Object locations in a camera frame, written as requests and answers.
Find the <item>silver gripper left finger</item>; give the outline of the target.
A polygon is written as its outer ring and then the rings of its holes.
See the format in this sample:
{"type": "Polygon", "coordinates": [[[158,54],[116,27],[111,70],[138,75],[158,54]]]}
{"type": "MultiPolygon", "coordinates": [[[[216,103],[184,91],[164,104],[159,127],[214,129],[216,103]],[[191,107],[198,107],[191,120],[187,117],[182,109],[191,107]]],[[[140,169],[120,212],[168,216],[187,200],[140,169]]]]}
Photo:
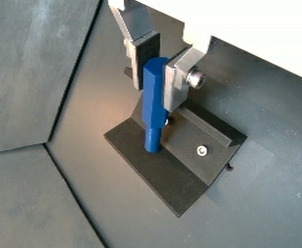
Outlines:
{"type": "Polygon", "coordinates": [[[160,55],[160,33],[152,30],[148,7],[138,0],[108,0],[108,5],[124,36],[134,84],[143,90],[144,66],[160,55]]]}

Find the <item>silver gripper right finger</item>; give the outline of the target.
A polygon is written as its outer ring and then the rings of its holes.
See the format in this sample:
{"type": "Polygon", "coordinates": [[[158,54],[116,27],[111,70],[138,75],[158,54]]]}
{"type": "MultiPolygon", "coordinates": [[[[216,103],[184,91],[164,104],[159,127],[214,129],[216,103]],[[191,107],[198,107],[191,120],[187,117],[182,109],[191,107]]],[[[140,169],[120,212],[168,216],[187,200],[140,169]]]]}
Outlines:
{"type": "Polygon", "coordinates": [[[164,72],[164,107],[174,111],[187,100],[192,84],[191,72],[204,57],[204,52],[186,47],[166,63],[164,72]]]}

